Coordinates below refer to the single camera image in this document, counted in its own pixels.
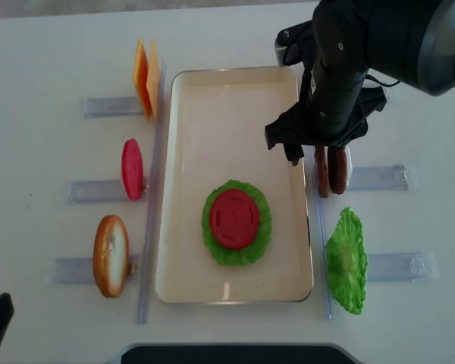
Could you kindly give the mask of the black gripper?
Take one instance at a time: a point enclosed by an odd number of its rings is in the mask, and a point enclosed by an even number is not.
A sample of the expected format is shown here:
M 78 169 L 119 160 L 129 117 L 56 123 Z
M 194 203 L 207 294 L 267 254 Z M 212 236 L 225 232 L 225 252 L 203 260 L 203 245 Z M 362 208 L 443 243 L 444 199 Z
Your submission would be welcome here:
M 307 94 L 265 127 L 267 147 L 284 144 L 292 166 L 303 159 L 302 146 L 342 147 L 368 131 L 367 117 L 387 103 L 382 87 L 362 86 L 367 72 L 342 72 L 315 58 Z

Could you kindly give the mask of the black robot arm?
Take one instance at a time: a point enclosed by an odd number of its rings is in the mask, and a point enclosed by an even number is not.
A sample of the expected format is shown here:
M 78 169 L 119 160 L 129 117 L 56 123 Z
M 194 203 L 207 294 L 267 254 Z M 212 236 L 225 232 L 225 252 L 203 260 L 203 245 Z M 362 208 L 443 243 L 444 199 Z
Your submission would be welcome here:
M 386 103 L 370 70 L 431 96 L 455 87 L 455 1 L 322 1 L 312 19 L 275 40 L 282 67 L 304 66 L 298 101 L 265 128 L 268 148 L 296 165 L 304 146 L 363 137 Z

